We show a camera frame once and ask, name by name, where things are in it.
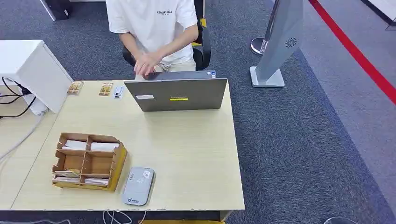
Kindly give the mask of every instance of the gray device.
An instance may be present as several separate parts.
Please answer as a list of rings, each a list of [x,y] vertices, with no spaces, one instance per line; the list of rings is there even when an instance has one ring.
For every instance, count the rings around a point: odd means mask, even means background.
[[[144,167],[132,167],[122,194],[125,204],[145,205],[149,198],[154,170]]]
[[[125,86],[142,111],[219,109],[227,78],[215,71],[151,73],[148,81],[126,81]]]

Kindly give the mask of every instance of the stanchion base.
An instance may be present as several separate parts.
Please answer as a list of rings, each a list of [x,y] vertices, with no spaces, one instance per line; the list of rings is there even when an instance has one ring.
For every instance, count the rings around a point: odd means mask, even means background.
[[[262,42],[264,41],[264,37],[257,37],[250,42],[250,50],[256,55],[262,56],[260,53]]]
[[[258,81],[256,66],[250,67],[250,76],[252,77],[253,87],[284,87],[284,81],[280,69],[276,70],[276,72],[266,82]]]
[[[332,217],[330,219],[327,219],[323,224],[357,224],[357,223],[344,217]]]

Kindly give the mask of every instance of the red floor stripe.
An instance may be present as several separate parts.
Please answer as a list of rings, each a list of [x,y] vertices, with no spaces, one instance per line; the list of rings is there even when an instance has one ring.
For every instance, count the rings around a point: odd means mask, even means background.
[[[323,21],[328,25],[338,40],[344,45],[359,65],[366,71],[378,87],[389,97],[396,105],[396,89],[390,82],[373,66],[373,64],[364,56],[364,54],[354,45],[342,29],[336,24],[331,16],[326,12],[318,0],[309,0]]]

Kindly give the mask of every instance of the black office chair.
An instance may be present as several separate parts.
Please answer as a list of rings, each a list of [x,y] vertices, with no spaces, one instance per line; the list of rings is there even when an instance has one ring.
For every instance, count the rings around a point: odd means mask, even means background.
[[[202,46],[202,51],[198,50],[197,48],[193,48],[193,58],[196,64],[195,69],[204,70],[209,66],[212,49],[210,44],[209,31],[206,28],[206,19],[203,18],[203,0],[194,0],[194,4],[198,19],[198,39],[193,43],[193,46]],[[130,65],[135,66],[136,60],[125,46],[122,50],[122,56],[124,57],[125,61],[127,61]]]

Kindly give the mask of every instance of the metal stanchion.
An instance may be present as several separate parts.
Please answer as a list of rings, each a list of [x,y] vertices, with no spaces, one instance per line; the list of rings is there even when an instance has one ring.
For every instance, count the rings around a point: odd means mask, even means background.
[[[280,0],[275,0],[274,7],[272,8],[271,17],[267,26],[267,31],[264,37],[257,37],[250,42],[250,49],[257,55],[263,55],[265,48],[267,47],[268,41],[271,39],[272,30],[274,27],[275,16],[279,8]]]

